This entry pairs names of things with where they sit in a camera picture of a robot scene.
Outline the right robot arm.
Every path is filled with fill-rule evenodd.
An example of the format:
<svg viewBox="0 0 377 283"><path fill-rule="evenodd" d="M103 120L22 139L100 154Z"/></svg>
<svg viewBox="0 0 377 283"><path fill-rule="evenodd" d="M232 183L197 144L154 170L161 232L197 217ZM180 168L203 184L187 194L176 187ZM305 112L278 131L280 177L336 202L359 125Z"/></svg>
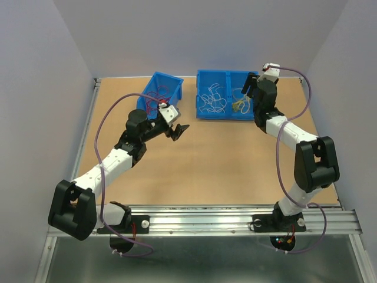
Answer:
<svg viewBox="0 0 377 283"><path fill-rule="evenodd" d="M270 68L262 75L248 73L242 93L253 101L254 122L264 133L276 138L276 156L283 143L295 153L294 178L290 190L283 190L272 213L256 215L250 230L257 233L306 230L302 211L312 198L340 178L335 143L295 125L276 107L279 70Z"/></svg>

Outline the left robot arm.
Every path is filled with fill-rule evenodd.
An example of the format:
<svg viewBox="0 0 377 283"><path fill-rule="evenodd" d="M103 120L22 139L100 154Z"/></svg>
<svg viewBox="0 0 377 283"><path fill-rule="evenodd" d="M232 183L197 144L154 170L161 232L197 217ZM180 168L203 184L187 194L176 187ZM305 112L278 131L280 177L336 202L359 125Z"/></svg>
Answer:
<svg viewBox="0 0 377 283"><path fill-rule="evenodd" d="M162 105L154 119L144 110L129 113L125 131L110 153L82 176L60 181L54 192L48 224L83 241L94 229L109 225L125 232L131 225L131 209L118 202L97 205L105 189L124 172L133 168L146 153L146 142L165 134L176 141L188 128L174 125L181 116L174 106Z"/></svg>

